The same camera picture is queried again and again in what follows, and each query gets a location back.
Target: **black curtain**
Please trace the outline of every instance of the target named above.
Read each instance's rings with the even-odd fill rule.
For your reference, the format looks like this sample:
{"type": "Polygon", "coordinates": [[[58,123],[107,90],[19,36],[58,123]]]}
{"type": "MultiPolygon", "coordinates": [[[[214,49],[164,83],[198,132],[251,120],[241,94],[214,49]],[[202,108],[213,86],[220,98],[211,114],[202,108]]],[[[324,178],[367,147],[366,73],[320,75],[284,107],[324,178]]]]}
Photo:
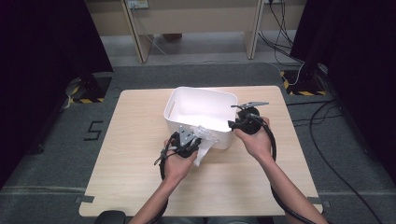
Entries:
{"type": "Polygon", "coordinates": [[[0,3],[0,187],[45,138],[76,77],[112,72],[83,0],[0,3]]]}
{"type": "Polygon", "coordinates": [[[328,66],[357,135],[396,182],[396,2],[308,0],[291,54],[328,66]]]}

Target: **white container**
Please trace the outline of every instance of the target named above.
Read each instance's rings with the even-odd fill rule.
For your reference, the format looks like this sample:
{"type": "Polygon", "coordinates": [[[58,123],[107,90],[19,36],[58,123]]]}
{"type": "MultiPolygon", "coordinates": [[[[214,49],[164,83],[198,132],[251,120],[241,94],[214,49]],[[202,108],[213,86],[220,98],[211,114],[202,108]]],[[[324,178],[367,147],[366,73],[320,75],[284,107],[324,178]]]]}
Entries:
{"type": "Polygon", "coordinates": [[[170,133],[178,132],[180,125],[189,130],[191,126],[211,131],[218,138],[213,148],[226,149],[233,138],[228,120],[235,121],[238,99],[234,94],[190,87],[173,90],[163,115],[170,133]]]}

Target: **hand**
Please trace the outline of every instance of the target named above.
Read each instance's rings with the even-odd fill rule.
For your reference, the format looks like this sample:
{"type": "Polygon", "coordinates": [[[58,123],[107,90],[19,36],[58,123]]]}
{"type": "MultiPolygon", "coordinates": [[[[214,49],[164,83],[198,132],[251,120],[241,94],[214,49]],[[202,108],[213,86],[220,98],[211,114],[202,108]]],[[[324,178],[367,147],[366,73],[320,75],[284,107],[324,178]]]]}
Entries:
{"type": "MultiPolygon", "coordinates": [[[[262,117],[262,119],[270,126],[270,120],[266,117],[262,117]]],[[[268,136],[268,133],[264,130],[263,127],[259,129],[258,132],[254,134],[244,133],[240,129],[234,129],[233,132],[237,137],[239,137],[242,142],[245,144],[245,148],[247,152],[256,160],[258,158],[267,159],[268,157],[272,158],[271,155],[271,140],[268,136]]]]}
{"type": "Polygon", "coordinates": [[[182,158],[177,154],[170,156],[174,153],[174,150],[168,150],[166,153],[169,157],[165,163],[165,179],[179,183],[189,173],[193,162],[197,158],[198,151],[194,151],[188,158],[182,158]]]}

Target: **wall outlet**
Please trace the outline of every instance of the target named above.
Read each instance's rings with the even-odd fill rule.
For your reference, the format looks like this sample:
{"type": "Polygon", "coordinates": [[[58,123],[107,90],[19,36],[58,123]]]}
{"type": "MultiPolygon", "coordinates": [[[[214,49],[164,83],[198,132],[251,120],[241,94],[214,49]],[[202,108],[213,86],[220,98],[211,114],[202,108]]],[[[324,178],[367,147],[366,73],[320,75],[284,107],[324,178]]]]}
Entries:
{"type": "Polygon", "coordinates": [[[149,8],[148,0],[129,0],[128,8],[137,9],[137,8],[149,8]]]}
{"type": "MultiPolygon", "coordinates": [[[[285,3],[285,0],[273,0],[273,4],[282,4],[285,3]]],[[[270,5],[270,0],[264,0],[265,5],[270,5]]]]}

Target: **black controller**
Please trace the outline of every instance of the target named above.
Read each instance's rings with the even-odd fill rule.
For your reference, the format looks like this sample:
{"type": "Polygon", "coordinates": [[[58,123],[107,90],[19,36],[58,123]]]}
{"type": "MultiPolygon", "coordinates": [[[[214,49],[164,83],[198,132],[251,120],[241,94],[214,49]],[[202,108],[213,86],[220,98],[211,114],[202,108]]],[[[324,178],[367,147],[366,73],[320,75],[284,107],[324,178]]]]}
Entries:
{"type": "Polygon", "coordinates": [[[259,110],[254,107],[257,105],[268,105],[268,103],[251,102],[244,105],[232,105],[232,107],[238,107],[241,110],[237,113],[238,119],[235,121],[228,121],[228,126],[231,130],[240,129],[247,134],[258,132],[261,127],[262,118],[260,117],[259,110]]]}
{"type": "Polygon", "coordinates": [[[180,128],[180,133],[176,134],[175,141],[172,143],[176,147],[175,152],[183,157],[188,158],[194,151],[199,149],[201,138],[195,138],[195,135],[189,131],[180,128]]]}

